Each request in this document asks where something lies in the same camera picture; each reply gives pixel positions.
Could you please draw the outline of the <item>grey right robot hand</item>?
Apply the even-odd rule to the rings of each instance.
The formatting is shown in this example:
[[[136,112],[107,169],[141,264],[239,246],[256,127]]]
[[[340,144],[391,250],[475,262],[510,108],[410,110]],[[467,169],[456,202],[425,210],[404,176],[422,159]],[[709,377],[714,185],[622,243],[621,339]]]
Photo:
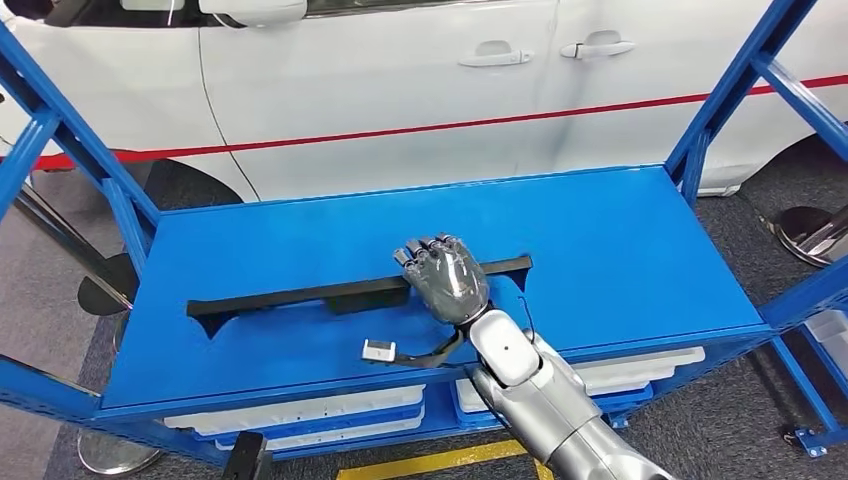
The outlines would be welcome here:
[[[408,241],[393,252],[403,278],[414,287],[434,318],[463,325],[489,303],[489,284],[482,266],[456,236],[439,234]]]

